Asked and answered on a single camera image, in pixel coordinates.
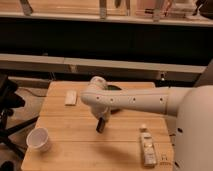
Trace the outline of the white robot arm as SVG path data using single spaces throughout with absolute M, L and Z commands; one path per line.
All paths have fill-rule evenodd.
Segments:
M 97 119 L 110 108 L 176 116 L 173 171 L 213 171 L 213 85 L 108 90 L 95 76 L 81 101 Z

